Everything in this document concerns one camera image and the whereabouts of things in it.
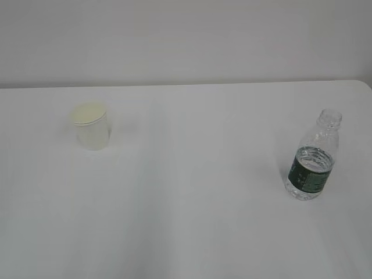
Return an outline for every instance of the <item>bottle label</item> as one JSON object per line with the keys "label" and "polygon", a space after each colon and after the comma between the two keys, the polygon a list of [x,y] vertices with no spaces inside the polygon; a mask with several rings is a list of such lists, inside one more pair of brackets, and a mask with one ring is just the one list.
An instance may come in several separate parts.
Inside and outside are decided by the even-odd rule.
{"label": "bottle label", "polygon": [[316,173],[302,166],[297,158],[293,161],[288,179],[294,187],[306,193],[316,194],[321,192],[324,188],[331,170]]}

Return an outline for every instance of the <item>paper cup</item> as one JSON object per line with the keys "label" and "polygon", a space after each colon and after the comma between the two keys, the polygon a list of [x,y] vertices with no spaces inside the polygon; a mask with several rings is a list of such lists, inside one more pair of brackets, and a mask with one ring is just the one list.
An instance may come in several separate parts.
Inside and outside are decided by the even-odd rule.
{"label": "paper cup", "polygon": [[89,150],[100,150],[109,143],[106,107],[102,103],[84,103],[71,113],[77,138]]}

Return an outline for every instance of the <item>plastic water bottle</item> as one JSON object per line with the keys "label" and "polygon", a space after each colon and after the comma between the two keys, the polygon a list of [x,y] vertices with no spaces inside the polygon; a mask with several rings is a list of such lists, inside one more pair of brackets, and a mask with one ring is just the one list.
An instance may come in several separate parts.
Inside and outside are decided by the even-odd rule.
{"label": "plastic water bottle", "polygon": [[322,192],[335,163],[341,120],[336,110],[324,109],[316,125],[300,141],[285,183],[295,198],[306,201]]}

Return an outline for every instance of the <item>water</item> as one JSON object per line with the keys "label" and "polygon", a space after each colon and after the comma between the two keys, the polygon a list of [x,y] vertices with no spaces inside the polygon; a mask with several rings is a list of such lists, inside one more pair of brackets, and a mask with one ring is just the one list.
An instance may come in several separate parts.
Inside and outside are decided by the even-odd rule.
{"label": "water", "polygon": [[333,164],[333,158],[323,150],[302,147],[297,151],[285,188],[302,201],[313,199],[323,190]]}

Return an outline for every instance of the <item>water bottle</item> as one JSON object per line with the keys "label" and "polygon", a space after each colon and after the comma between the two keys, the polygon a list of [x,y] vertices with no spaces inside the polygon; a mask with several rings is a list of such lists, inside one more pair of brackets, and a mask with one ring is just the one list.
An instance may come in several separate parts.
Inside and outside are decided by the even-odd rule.
{"label": "water bottle", "polygon": [[324,109],[316,125],[302,138],[285,188],[302,201],[316,198],[331,173],[338,150],[338,129],[342,115]]}

